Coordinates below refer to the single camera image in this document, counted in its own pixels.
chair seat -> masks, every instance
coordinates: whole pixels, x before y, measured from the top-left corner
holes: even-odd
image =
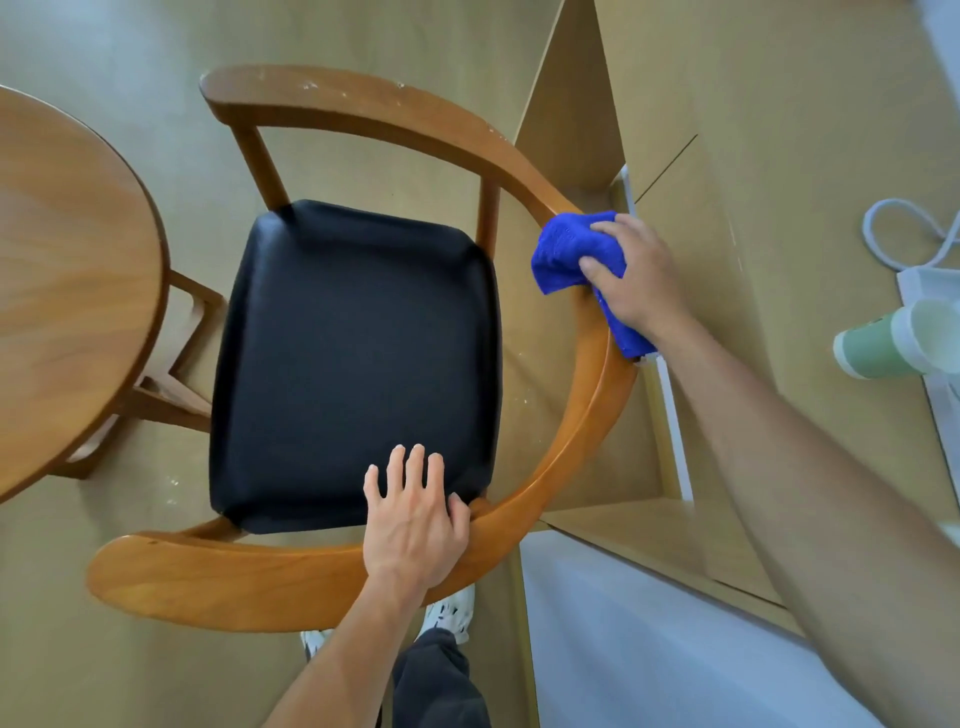
[[[422,443],[446,490],[489,485],[493,266],[462,231],[301,200],[257,218],[230,296],[210,502],[251,533],[366,521],[364,472]]]

paper cup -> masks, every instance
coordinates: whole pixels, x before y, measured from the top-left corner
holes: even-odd
[[[920,299],[833,339],[840,368],[858,379],[945,372],[960,374],[960,311]]]

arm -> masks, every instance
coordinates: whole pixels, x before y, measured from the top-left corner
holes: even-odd
[[[960,550],[729,354],[685,308],[669,252],[627,215],[581,260],[683,387],[771,580],[834,676],[890,725],[960,719]]]
[[[371,728],[410,620],[427,589],[446,578],[467,548],[470,511],[453,495],[447,515],[442,457],[430,455],[423,487],[423,446],[414,446],[404,487],[403,455],[400,445],[390,454],[386,497],[380,496],[376,466],[364,480],[363,591],[264,728]]]

shoe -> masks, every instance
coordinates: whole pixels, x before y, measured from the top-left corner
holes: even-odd
[[[311,629],[309,632],[300,632],[300,641],[303,643],[303,652],[306,655],[306,661],[310,662],[317,650],[324,646],[324,643],[333,634],[332,629],[325,629],[323,632],[317,629]]]
[[[468,641],[470,635],[467,634],[467,628],[470,626],[470,620],[473,619],[473,599],[475,595],[476,587],[470,584],[456,594],[429,605],[426,608],[426,614],[423,616],[423,627],[420,628],[420,635],[428,629],[439,627],[452,632],[457,644]]]

white cable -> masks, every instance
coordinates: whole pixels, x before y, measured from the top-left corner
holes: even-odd
[[[937,254],[926,263],[921,263],[919,266],[904,265],[903,263],[894,260],[880,249],[880,246],[877,244],[876,238],[874,237],[874,216],[879,210],[889,205],[906,207],[917,217],[923,220],[927,226],[936,232],[937,236],[944,241],[943,245],[940,246],[940,250],[937,251]],[[900,200],[898,198],[880,200],[878,203],[874,203],[873,206],[871,206],[871,208],[868,209],[867,213],[863,216],[863,226],[861,227],[861,230],[863,232],[863,241],[867,244],[870,252],[873,253],[876,258],[888,268],[893,268],[895,271],[904,271],[907,268],[912,267],[935,268],[936,266],[940,265],[945,257],[947,257],[947,253],[950,252],[950,248],[960,242],[960,239],[957,237],[958,233],[960,233],[960,210],[957,211],[956,217],[953,218],[953,224],[950,226],[950,229],[947,232],[944,232],[943,228],[941,228],[937,221],[933,219],[933,215],[919,205],[916,205],[909,200]]]

